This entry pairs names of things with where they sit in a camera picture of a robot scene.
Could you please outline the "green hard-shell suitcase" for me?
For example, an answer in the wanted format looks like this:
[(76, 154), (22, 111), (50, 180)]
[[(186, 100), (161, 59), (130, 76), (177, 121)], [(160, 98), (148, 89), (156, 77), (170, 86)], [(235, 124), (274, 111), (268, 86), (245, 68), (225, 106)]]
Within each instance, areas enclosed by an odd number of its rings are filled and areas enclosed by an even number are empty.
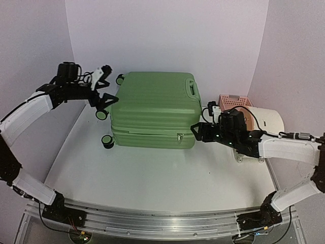
[(194, 146), (190, 127), (200, 121), (202, 106), (193, 74), (129, 72), (120, 74), (116, 83), (119, 100), (96, 112), (99, 120), (110, 118), (112, 134), (102, 137), (104, 148)]

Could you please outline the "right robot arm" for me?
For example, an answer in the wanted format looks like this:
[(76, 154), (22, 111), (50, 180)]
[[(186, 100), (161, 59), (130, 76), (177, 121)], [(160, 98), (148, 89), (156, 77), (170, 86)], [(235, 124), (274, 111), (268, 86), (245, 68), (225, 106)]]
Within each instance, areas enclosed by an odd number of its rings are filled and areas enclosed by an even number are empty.
[(240, 155), (278, 162), (304, 163), (311, 172), (285, 189), (273, 191), (259, 210), (238, 215), (241, 231), (260, 229), (282, 222), (282, 211), (313, 195), (324, 193), (324, 136), (308, 133), (277, 134), (262, 128), (249, 130), (244, 114), (232, 108), (216, 114), (211, 122), (198, 122), (190, 127), (197, 141), (216, 142), (228, 146)]

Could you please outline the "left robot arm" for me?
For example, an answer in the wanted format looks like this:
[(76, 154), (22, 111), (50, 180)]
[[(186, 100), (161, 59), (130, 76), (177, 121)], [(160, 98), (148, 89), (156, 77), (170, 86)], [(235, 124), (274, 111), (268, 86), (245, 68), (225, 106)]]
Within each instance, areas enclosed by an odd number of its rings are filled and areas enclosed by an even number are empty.
[(24, 138), (33, 123), (68, 101), (87, 101), (96, 109), (96, 116), (105, 120), (109, 106), (118, 102), (115, 95), (99, 89), (107, 88), (107, 77), (112, 73), (109, 65), (83, 72), (79, 64), (63, 62), (51, 81), (41, 85), (21, 104), (1, 119), (1, 181), (16, 194), (37, 203), (42, 221), (83, 227), (86, 212), (66, 205), (65, 196), (35, 178), (22, 165), (22, 155), (15, 152), (15, 144)]

